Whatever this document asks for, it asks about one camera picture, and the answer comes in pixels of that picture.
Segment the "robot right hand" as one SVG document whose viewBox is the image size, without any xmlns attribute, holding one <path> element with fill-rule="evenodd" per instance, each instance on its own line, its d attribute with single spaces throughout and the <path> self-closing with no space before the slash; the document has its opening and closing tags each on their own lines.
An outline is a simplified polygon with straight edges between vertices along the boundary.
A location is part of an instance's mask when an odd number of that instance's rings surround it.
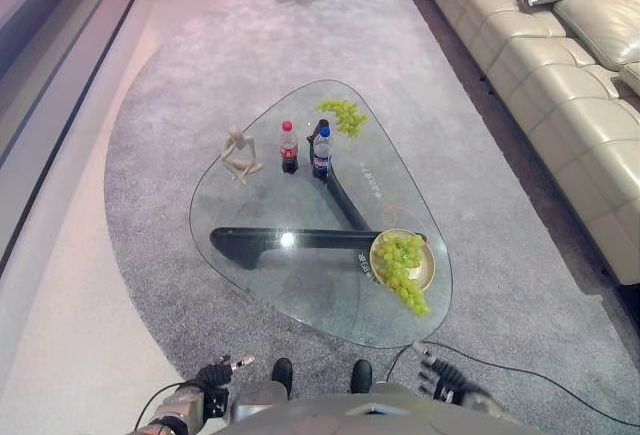
<svg viewBox="0 0 640 435">
<path fill-rule="evenodd" d="M 454 365 L 438 358 L 422 341 L 415 341 L 412 348 L 421 356 L 419 377 L 435 384 L 433 399 L 461 405 L 466 393 L 466 377 Z"/>
</svg>

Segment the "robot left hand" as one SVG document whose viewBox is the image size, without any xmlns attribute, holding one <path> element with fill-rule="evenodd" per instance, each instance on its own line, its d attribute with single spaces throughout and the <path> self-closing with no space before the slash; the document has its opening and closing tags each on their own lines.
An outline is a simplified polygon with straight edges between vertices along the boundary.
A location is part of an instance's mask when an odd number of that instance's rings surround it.
<svg viewBox="0 0 640 435">
<path fill-rule="evenodd" d="M 255 361 L 252 355 L 242 357 L 238 360 L 231 360 L 228 355 L 223 356 L 214 364 L 209 364 L 202 368 L 196 375 L 196 381 L 203 391 L 212 392 L 214 389 L 228 385 L 233 374 L 251 365 Z"/>
</svg>

